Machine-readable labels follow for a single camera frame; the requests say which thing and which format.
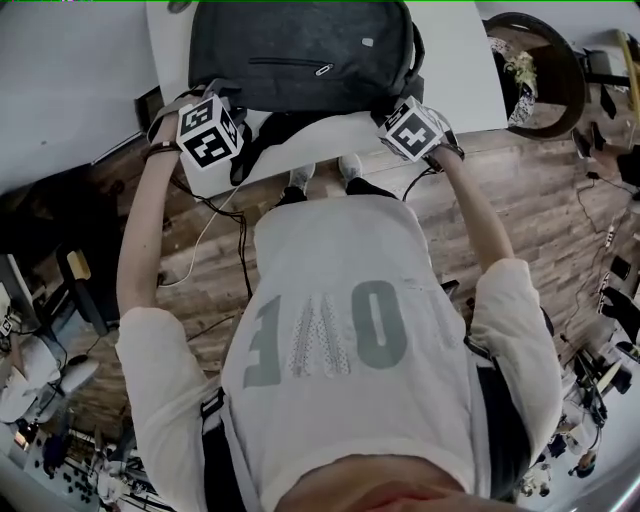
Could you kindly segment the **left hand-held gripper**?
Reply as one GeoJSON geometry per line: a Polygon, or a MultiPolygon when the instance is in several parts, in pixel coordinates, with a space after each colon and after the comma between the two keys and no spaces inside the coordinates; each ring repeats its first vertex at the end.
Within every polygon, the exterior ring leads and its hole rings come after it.
{"type": "Polygon", "coordinates": [[[238,157],[243,149],[239,125],[245,110],[234,110],[223,91],[239,88],[225,79],[214,79],[208,85],[197,85],[185,91],[156,114],[147,139],[158,151],[179,151],[201,171],[238,157]],[[172,141],[153,143],[165,117],[176,114],[176,135],[172,141]]]}

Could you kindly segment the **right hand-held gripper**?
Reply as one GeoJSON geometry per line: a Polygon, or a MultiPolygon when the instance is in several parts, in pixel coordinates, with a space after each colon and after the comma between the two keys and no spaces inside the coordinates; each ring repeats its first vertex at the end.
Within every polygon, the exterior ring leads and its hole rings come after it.
{"type": "Polygon", "coordinates": [[[464,151],[458,145],[448,120],[413,96],[399,103],[378,127],[376,136],[391,152],[410,162],[427,160],[437,147],[444,147],[464,158],[464,151]]]}

